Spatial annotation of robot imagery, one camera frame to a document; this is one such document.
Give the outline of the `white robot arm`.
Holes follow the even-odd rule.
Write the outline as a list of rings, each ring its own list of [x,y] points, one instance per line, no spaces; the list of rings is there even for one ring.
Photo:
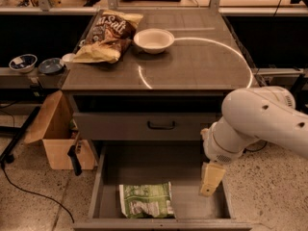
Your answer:
[[[245,148],[269,141],[308,158],[308,115],[295,109],[295,99],[281,87],[237,89],[227,94],[222,117],[200,135],[209,162],[202,166],[200,193],[212,195],[225,166],[239,159]]]

